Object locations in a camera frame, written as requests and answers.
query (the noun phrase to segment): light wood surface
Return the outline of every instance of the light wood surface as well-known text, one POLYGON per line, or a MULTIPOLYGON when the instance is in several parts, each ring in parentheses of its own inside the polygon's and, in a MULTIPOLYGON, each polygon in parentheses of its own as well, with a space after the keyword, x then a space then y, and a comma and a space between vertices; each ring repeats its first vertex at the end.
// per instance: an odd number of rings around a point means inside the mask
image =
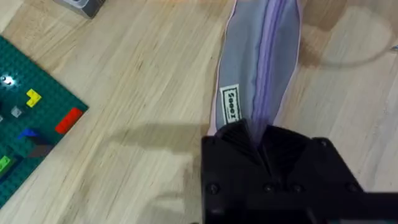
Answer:
MULTIPOLYGON (((201 222, 206 133, 230 0, 109 0, 92 21, 0 0, 0 31, 90 106, 0 223, 201 222)), ((396 0, 307 0, 278 124, 331 138, 366 190, 398 190, 396 0)))

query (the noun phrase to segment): zipper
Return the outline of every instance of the zipper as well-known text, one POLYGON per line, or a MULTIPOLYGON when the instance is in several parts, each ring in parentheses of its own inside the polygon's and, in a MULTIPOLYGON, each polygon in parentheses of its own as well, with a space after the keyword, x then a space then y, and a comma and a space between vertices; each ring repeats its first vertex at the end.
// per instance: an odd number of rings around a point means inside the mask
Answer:
POLYGON ((253 102, 252 113, 252 140, 257 146, 263 135, 267 124, 268 101, 267 90, 270 85, 271 53, 275 39, 277 20, 282 12, 285 0, 269 0, 267 12, 262 28, 262 39, 260 41, 259 60, 257 63, 256 94, 253 102))

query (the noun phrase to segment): yellow lego brick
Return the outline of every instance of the yellow lego brick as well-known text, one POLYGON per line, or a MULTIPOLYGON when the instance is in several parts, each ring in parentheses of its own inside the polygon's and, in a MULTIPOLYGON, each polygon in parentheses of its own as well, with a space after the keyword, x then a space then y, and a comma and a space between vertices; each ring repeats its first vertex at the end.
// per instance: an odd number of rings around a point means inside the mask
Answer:
POLYGON ((36 93, 36 91, 34 91, 33 89, 30 89, 28 92, 26 92, 26 95, 28 95, 29 97, 33 97, 36 93))
POLYGON ((35 94, 32 99, 35 101, 39 101, 42 98, 42 96, 40 96, 39 94, 35 94))
POLYGON ((31 108, 36 105, 37 102, 42 98, 36 91, 33 89, 30 89, 28 92, 26 92, 26 95, 30 97, 30 99, 26 102, 28 106, 31 108))
POLYGON ((38 101, 34 100, 34 99, 30 99, 26 102, 26 105, 30 106, 31 108, 34 107, 36 105, 38 101))

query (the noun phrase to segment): pencil case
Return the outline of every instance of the pencil case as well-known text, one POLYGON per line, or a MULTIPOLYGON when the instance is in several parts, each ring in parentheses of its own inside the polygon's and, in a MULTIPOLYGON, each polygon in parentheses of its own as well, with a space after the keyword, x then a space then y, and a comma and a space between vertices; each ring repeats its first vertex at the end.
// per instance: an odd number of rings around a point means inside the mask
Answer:
POLYGON ((258 144, 273 124, 299 54, 299 0, 237 0, 218 64, 208 134, 246 119, 258 144))

